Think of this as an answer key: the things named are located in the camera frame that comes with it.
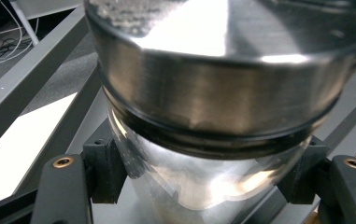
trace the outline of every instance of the metal cylinder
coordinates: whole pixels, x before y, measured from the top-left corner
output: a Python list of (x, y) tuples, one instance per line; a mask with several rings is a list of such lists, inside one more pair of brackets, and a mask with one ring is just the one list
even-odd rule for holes
[(356, 69), (355, 4), (85, 6), (117, 116), (149, 140), (194, 156), (257, 157), (299, 144)]

